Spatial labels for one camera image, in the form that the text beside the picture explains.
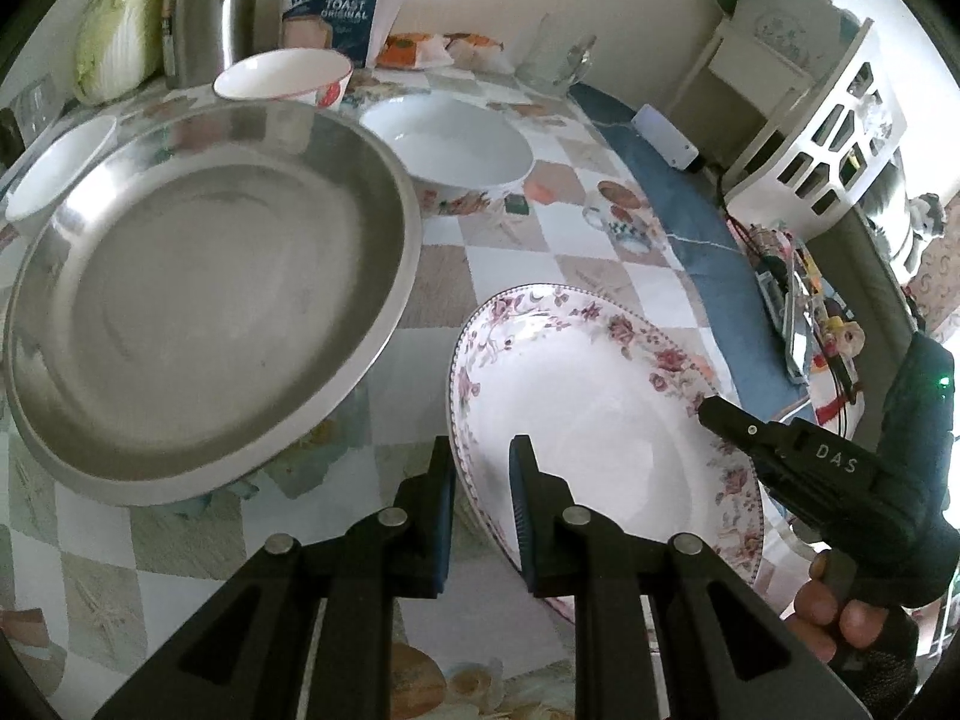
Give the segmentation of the right hand black glove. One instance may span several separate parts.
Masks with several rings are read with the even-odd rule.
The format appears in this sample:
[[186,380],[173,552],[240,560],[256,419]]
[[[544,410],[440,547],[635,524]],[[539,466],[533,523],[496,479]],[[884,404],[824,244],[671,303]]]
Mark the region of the right hand black glove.
[[830,559],[832,553],[823,551],[812,562],[784,624],[825,665],[838,665],[848,649],[853,666],[843,668],[839,679],[872,717],[896,718],[918,684],[918,626],[903,610],[857,598],[839,601],[823,582]]

